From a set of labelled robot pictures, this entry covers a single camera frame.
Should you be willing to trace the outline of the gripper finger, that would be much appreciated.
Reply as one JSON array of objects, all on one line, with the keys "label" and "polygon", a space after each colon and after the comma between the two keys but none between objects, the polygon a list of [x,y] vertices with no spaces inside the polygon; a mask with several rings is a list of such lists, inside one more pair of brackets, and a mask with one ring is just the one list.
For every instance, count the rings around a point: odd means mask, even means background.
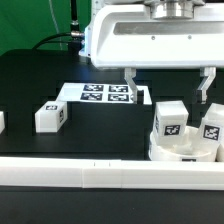
[{"label": "gripper finger", "polygon": [[196,90],[196,101],[205,104],[207,101],[207,90],[216,78],[215,67],[203,67],[200,69],[200,77],[202,78],[200,85]]}]

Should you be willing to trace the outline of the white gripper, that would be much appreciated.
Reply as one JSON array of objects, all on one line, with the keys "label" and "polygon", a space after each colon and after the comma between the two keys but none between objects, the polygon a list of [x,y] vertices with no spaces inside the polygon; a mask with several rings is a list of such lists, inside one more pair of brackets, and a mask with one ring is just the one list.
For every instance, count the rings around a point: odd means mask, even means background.
[{"label": "white gripper", "polygon": [[90,56],[97,68],[125,68],[136,103],[135,68],[224,67],[224,3],[196,6],[191,18],[162,6],[107,5],[94,20]]}]

